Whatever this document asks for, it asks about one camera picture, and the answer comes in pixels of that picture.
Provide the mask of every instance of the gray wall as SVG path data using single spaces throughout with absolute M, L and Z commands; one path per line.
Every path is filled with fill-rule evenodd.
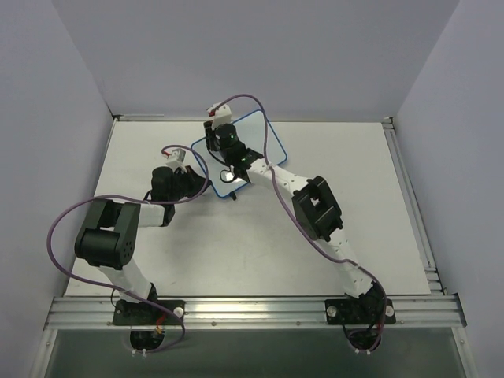
M 461 0 L 397 116 L 441 279 L 482 376 L 502 376 L 504 2 Z
M 0 376 L 28 374 L 63 276 L 45 237 L 90 195 L 111 117 L 50 0 L 0 3 Z M 57 233 L 69 266 L 76 219 Z
M 245 91 L 332 120 L 395 115 L 457 2 L 54 0 L 114 113 L 203 116 Z

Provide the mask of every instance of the black mounting bracket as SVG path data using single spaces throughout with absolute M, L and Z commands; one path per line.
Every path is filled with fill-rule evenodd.
M 326 299 L 326 321 L 330 325 L 370 325 L 380 321 L 383 313 L 383 295 L 376 284 L 359 299 Z M 387 299 L 385 324 L 395 324 L 394 304 Z
M 296 219 L 312 240 L 331 240 L 337 228 L 343 228 L 341 209 L 327 181 L 317 176 L 295 191 L 292 206 Z

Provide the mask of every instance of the purple cable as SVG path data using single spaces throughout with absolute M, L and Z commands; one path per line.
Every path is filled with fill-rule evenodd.
M 96 286 L 101 286 L 101 287 L 107 287 L 109 289 L 115 289 L 117 291 L 123 292 L 126 295 L 129 295 L 130 297 L 132 297 L 133 299 L 136 299 L 137 301 L 146 303 L 147 305 L 150 305 L 150 306 L 155 307 L 156 309 L 159 309 L 160 311 L 166 313 L 168 316 L 170 316 L 173 319 L 176 319 L 179 322 L 179 325 L 182 328 L 182 332 L 181 332 L 181 334 L 180 334 L 180 336 L 179 336 L 178 339 L 175 339 L 175 340 L 173 340 L 173 341 L 171 341 L 171 342 L 169 342 L 169 343 L 167 343 L 165 345 L 161 345 L 157 349 L 148 350 L 147 353 L 161 352 L 163 350 L 167 350 L 168 348 L 173 347 L 174 345 L 176 345 L 177 343 L 179 343 L 180 341 L 182 341 L 182 339 L 184 338 L 184 336 L 186 334 L 186 328 L 185 328 L 182 320 L 179 319 L 179 317 L 177 315 L 175 315 L 169 309 L 166 309 L 165 307 L 163 307 L 163 306 L 161 306 L 161 305 L 159 305 L 159 304 L 157 304 L 155 302 L 149 301 L 148 299 L 141 298 L 138 295 L 136 295 L 134 293 L 131 293 L 130 291 L 127 291 L 126 289 L 124 289 L 122 287 L 113 285 L 111 283 L 105 283 L 105 282 L 99 282 L 99 281 L 95 281 L 95 280 L 89 280 L 87 278 L 84 278 L 84 277 L 81 277 L 81 276 L 77 276 L 76 274 L 73 274 L 72 272 L 70 272 L 69 270 L 67 270 L 64 266 L 62 266 L 57 261 L 56 257 L 54 256 L 53 247 L 52 247 L 52 238 L 53 238 L 53 234 L 54 234 L 55 228 L 57 227 L 57 225 L 60 223 L 60 221 L 64 217 L 66 217 L 74 209 L 76 209 L 76 208 L 78 208 L 78 207 L 80 207 L 82 205 L 85 205 L 85 204 L 87 204 L 87 203 L 89 203 L 91 201 L 94 201 L 95 199 L 98 199 L 98 198 L 121 199 L 121 200 L 124 200 L 124 201 L 127 201 L 127 202 L 150 203 L 150 204 L 154 204 L 154 205 L 177 205 L 177 204 L 180 204 L 180 203 L 186 203 L 186 202 L 189 202 L 189 201 L 193 201 L 197 197 L 199 197 L 200 195 L 202 195 L 203 192 L 206 189 L 206 185 L 209 182 L 208 165 L 206 164 L 206 161 L 203 159 L 203 156 L 200 155 L 197 151 L 191 149 L 190 147 L 181 146 L 181 145 L 178 145 L 178 144 L 172 144 L 170 146 L 163 147 L 162 150 L 161 150 L 161 152 L 163 153 L 163 152 L 165 152 L 169 148 L 182 148 L 184 150 L 188 150 L 188 151 L 192 152 L 197 158 L 199 158 L 202 161 L 203 165 L 205 166 L 205 171 L 204 171 L 204 173 L 205 173 L 205 183 L 203 184 L 202 189 L 194 197 L 187 198 L 187 199 L 184 199 L 184 200 L 181 200 L 181 201 L 151 202 L 151 201 L 143 201 L 143 200 L 140 200 L 140 199 L 137 199 L 137 198 L 130 198 L 130 197 L 127 197 L 127 196 L 124 196 L 124 195 L 97 195 L 97 196 L 95 196 L 93 198 L 89 198 L 89 199 L 86 199 L 84 201 L 77 202 L 75 205 L 70 206 L 69 208 L 67 208 L 66 210 L 64 210 L 60 215 L 58 215 L 57 218 L 52 223 L 52 225 L 49 227 L 49 231 L 47 232 L 47 239 L 46 239 L 46 248 L 47 248 L 47 254 L 49 254 L 49 259 L 54 264 L 54 266 L 56 266 L 56 268 L 60 272 L 62 272 L 63 274 L 65 274 L 66 276 L 68 276 L 70 278 L 73 278 L 74 280 L 78 280 L 80 282 L 84 282 L 86 284 L 91 284 L 91 285 L 96 285 Z
M 369 348 L 369 351 L 374 351 L 378 347 L 378 344 L 380 343 L 380 340 L 381 340 L 381 337 L 382 337 L 382 333 L 383 333 L 383 329 L 384 329 L 384 325 L 385 325 L 385 317 L 386 317 L 385 310 L 387 308 L 387 294 L 385 293 L 384 287 L 381 285 L 381 283 L 379 282 L 379 280 L 369 270 L 362 268 L 358 263 L 356 263 L 355 261 L 350 260 L 348 258 L 345 258 L 345 259 L 342 259 L 342 260 L 339 260 L 337 258 L 333 258 L 332 256 L 326 254 L 308 236 L 308 234 L 306 233 L 306 231 L 302 228 L 302 226 L 300 225 L 300 223 L 296 219 L 295 215 L 291 212 L 291 210 L 289 209 L 288 205 L 285 203 L 285 201 L 284 201 L 284 199 L 282 197 L 282 194 L 280 193 L 280 190 L 278 188 L 278 185 L 276 183 L 275 169 L 269 163 L 268 155 L 267 155 L 268 129 L 269 129 L 268 128 L 268 118 L 266 116 L 266 111 L 265 111 L 265 108 L 262 105 L 261 101 L 259 101 L 259 99 L 257 97 L 255 97 L 255 96 L 253 96 L 252 94 L 246 94 L 246 93 L 235 94 L 234 96 L 231 96 L 230 98 L 224 100 L 219 105 L 217 105 L 214 108 L 214 110 L 219 109 L 222 105 L 227 104 L 228 102 L 230 102 L 231 100 L 234 100 L 235 98 L 251 98 L 251 99 L 253 99 L 258 104 L 259 109 L 261 110 L 261 113 L 262 113 L 262 115 L 264 117 L 264 120 L 265 120 L 265 142 L 264 142 L 263 153 L 262 154 L 264 155 L 265 162 L 269 166 L 269 169 L 271 170 L 271 173 L 272 173 L 272 183 L 273 183 L 273 189 L 275 190 L 276 197 L 278 197 L 278 200 L 280 201 L 280 204 L 282 205 L 283 209 L 285 210 L 285 212 L 287 213 L 287 215 L 289 216 L 289 218 L 291 218 L 291 221 L 292 221 L 292 223 L 294 223 L 294 226 L 296 226 L 296 228 L 299 230 L 299 232 L 301 232 L 301 234 L 306 239 L 306 241 L 308 241 L 308 243 L 319 254 L 321 254 L 324 258 L 327 258 L 329 261 L 332 261 L 332 262 L 334 262 L 336 264 L 344 264 L 344 263 L 352 264 L 357 269 L 359 269 L 361 272 L 363 272 L 364 274 L 366 274 L 367 276 L 369 276 L 371 278 L 371 280 L 373 280 L 374 282 L 376 282 L 376 284 L 378 285 L 379 289 L 384 293 L 384 303 L 385 303 L 385 305 L 384 305 L 384 311 L 383 311 L 381 319 L 380 319 L 379 327 L 378 327 L 378 329 L 376 331 L 374 331 L 377 334 L 377 337 L 376 337 L 376 340 L 375 340 L 374 344 Z M 361 331 L 362 330 L 358 330 L 358 329 L 352 330 L 352 331 L 349 331 L 349 335 L 352 335 L 352 334 L 354 334 L 356 332 L 361 332 Z

